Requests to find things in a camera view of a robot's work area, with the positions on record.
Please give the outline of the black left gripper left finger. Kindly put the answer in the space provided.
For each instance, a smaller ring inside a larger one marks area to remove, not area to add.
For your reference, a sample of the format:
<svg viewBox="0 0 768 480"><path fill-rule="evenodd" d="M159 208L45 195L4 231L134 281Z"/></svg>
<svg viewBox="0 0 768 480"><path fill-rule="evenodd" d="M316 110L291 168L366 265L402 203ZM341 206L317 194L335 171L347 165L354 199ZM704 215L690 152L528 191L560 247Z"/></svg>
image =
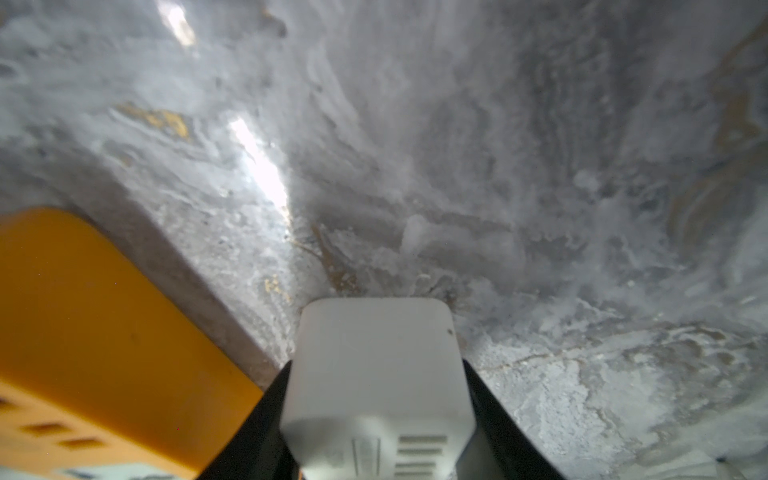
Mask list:
<svg viewBox="0 0 768 480"><path fill-rule="evenodd" d="M198 480L297 480L299 466L279 425L292 362L289 361L234 437L197 476Z"/></svg>

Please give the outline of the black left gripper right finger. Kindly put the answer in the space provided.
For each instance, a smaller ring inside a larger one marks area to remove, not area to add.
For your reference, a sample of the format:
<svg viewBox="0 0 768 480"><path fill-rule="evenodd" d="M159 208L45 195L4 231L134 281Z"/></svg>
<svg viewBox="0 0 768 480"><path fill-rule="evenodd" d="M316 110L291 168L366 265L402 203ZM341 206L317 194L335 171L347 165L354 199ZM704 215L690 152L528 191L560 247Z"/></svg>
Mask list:
<svg viewBox="0 0 768 480"><path fill-rule="evenodd" d="M468 361L476 430L456 464L458 480L564 480L515 424Z"/></svg>

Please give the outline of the white power strip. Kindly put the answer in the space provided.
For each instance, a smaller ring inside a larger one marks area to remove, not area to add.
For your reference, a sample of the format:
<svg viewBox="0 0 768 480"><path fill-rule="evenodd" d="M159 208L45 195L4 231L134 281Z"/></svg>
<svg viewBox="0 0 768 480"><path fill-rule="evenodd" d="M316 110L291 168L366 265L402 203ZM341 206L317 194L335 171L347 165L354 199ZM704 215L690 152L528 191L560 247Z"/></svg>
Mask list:
<svg viewBox="0 0 768 480"><path fill-rule="evenodd" d="M301 315L280 419L306 479L446 479L476 429L449 307L333 298Z"/></svg>

